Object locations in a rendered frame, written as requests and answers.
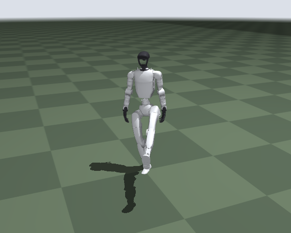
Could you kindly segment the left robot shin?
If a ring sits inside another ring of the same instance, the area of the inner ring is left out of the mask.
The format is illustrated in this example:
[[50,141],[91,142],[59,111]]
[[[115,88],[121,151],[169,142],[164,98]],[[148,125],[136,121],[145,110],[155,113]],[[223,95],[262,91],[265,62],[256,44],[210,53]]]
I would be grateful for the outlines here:
[[155,138],[155,131],[153,131],[153,128],[150,128],[147,133],[146,144],[145,144],[146,154],[149,156],[154,146],[154,138]]

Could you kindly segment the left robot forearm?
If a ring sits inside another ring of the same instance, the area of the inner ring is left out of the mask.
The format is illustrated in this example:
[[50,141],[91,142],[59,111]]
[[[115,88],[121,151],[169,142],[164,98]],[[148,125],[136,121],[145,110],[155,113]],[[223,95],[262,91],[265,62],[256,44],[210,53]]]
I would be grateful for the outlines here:
[[[166,107],[165,94],[159,96],[159,99],[160,99],[161,109],[162,109],[163,107]],[[166,109],[167,109],[167,107],[166,107]]]

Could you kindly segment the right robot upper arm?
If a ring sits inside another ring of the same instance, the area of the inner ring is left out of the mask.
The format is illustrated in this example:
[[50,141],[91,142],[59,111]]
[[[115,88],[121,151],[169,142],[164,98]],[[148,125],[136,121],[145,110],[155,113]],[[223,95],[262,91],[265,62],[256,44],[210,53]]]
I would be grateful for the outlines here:
[[133,86],[133,81],[134,81],[134,72],[135,71],[130,71],[127,75],[128,79],[127,79],[127,89],[126,89],[126,94],[128,95],[132,95],[133,90],[132,90],[132,86]]

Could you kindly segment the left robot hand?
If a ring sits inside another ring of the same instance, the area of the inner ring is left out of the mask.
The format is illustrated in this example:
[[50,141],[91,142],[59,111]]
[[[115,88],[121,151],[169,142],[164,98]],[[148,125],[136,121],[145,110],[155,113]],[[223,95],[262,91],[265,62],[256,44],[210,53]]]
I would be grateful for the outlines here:
[[164,118],[165,118],[165,112],[166,112],[166,107],[162,108],[162,117],[159,118],[160,123],[164,122]]

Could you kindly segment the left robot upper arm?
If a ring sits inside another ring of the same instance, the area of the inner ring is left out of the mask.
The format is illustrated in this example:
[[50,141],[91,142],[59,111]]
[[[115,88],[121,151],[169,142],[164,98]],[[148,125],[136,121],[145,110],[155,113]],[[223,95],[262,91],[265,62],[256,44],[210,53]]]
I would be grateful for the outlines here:
[[158,87],[157,94],[159,96],[164,95],[162,73],[160,71],[153,71],[153,76],[156,79],[156,83]]

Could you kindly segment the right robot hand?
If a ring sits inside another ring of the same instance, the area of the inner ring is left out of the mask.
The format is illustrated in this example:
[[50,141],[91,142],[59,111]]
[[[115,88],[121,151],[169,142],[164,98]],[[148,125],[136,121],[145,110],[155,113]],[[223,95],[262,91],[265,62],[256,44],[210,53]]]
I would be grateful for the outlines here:
[[125,118],[125,121],[128,123],[128,118],[126,117],[127,116],[127,111],[128,111],[128,108],[127,107],[124,107],[123,109],[123,115],[124,115],[124,118]]

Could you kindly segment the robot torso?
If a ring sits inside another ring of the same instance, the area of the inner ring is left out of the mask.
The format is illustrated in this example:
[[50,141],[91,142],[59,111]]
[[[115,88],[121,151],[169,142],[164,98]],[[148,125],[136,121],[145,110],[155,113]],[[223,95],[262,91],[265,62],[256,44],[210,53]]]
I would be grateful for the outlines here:
[[[142,69],[142,68],[140,68]],[[153,106],[150,104],[149,98],[153,96],[155,91],[155,78],[153,76],[153,69],[141,71],[137,68],[134,72],[135,90],[139,98],[143,98],[142,105],[139,106],[141,116],[149,116],[149,110]]]

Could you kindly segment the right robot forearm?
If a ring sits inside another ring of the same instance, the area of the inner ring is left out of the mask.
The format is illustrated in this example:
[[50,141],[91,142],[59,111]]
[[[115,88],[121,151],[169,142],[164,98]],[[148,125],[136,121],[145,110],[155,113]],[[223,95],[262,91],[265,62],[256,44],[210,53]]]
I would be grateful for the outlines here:
[[124,109],[124,107],[127,107],[127,108],[128,108],[128,106],[129,106],[129,102],[130,102],[130,98],[131,98],[130,95],[125,94],[125,99],[124,99],[123,109]]

